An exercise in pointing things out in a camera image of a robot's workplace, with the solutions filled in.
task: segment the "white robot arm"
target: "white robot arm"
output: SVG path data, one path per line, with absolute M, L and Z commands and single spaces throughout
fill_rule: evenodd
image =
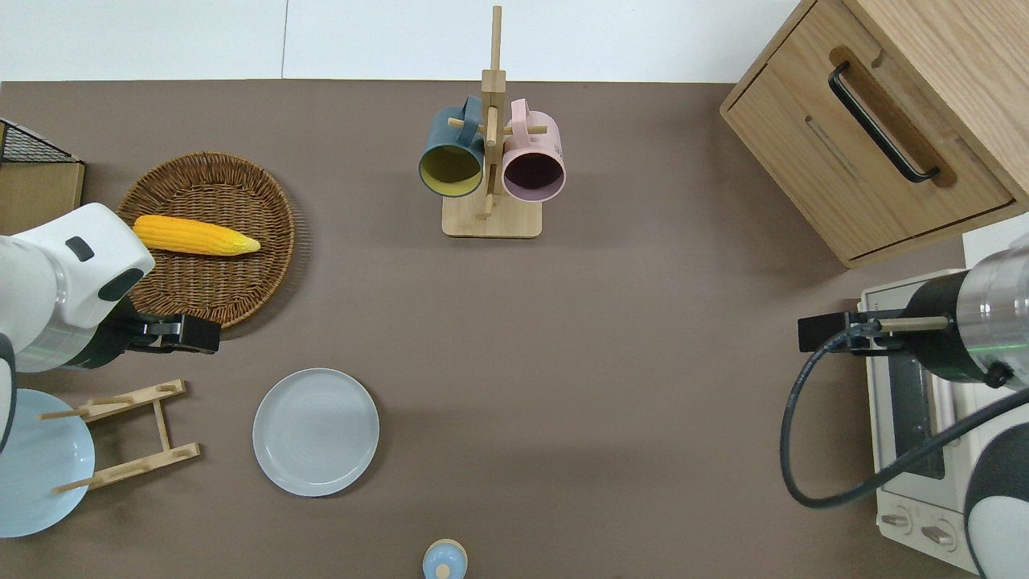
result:
M 141 316 L 125 299 L 153 264 L 132 228 L 98 203 L 0 236 L 0 451 L 13 417 L 14 371 L 97 368 L 127 350 L 218 350 L 217 324 Z

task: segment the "pink mug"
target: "pink mug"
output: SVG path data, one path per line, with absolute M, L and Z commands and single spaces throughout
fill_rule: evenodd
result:
M 540 203 L 554 198 L 565 186 L 565 159 L 561 133 L 551 115 L 529 110 L 525 99 L 511 102 L 511 136 L 504 140 L 501 175 L 504 190 L 516 198 Z M 546 126 L 530 135 L 529 126 Z

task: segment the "drawer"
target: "drawer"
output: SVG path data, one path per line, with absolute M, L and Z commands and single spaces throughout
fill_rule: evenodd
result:
M 1021 210 L 925 97 L 924 79 L 903 69 L 840 0 L 809 5 L 723 114 L 845 263 Z M 835 73 L 842 91 L 830 87 Z M 852 102 L 845 104 L 847 95 Z M 881 128 L 893 158 L 860 114 Z M 908 176 L 898 165 L 910 167 Z M 911 173 L 932 176 L 913 181 Z
M 765 69 L 726 115 L 740 138 L 825 240 L 847 260 L 903 237 L 889 206 L 855 179 L 821 126 Z

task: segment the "black drawer handle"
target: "black drawer handle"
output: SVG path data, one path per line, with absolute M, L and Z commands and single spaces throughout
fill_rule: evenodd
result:
M 843 85 L 843 81 L 840 79 L 840 74 L 847 70 L 848 66 L 850 66 L 850 62 L 844 61 L 844 63 L 838 66 L 836 70 L 832 71 L 832 74 L 829 75 L 829 88 L 832 88 L 832 94 L 840 99 L 843 106 L 847 107 L 847 110 L 850 111 L 854 120 L 857 120 L 857 123 L 864 129 L 864 132 L 867 133 L 870 137 L 872 137 L 872 140 L 876 141 L 876 144 L 879 145 L 879 149 L 883 151 L 883 154 L 890 159 L 890 162 L 897 168 L 897 171 L 899 171 L 906 179 L 913 183 L 920 183 L 926 179 L 931 179 L 936 176 L 936 174 L 939 173 L 939 167 L 933 167 L 928 173 L 920 173 L 918 169 L 913 167 L 912 164 L 904 158 L 900 149 L 898 149 L 897 146 L 893 144 L 893 141 L 886 136 L 886 133 L 884 133 L 882 128 L 879 126 L 876 119 L 861 107 L 861 103 L 857 102 L 854 95 L 852 95 L 850 91 Z

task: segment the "wire basket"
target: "wire basket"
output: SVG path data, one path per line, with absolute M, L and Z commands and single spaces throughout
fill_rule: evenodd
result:
M 0 118 L 0 162 L 82 162 L 43 137 Z

